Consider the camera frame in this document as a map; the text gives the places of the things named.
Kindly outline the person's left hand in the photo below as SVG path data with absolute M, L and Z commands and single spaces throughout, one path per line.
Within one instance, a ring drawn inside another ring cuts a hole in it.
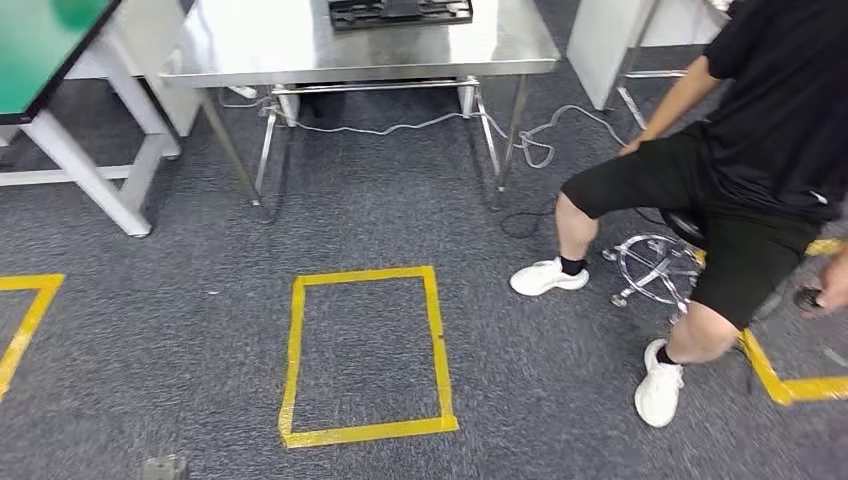
M 805 317 L 826 316 L 847 306 L 847 245 L 820 271 L 818 289 L 816 302 L 821 308 L 804 313 Z

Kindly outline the person's right hand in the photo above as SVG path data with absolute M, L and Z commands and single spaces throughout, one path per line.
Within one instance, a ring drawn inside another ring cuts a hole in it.
M 642 130 L 634 139 L 625 144 L 618 152 L 619 156 L 629 155 L 636 152 L 640 145 L 644 142 L 653 141 L 658 137 L 658 134 L 652 130 Z

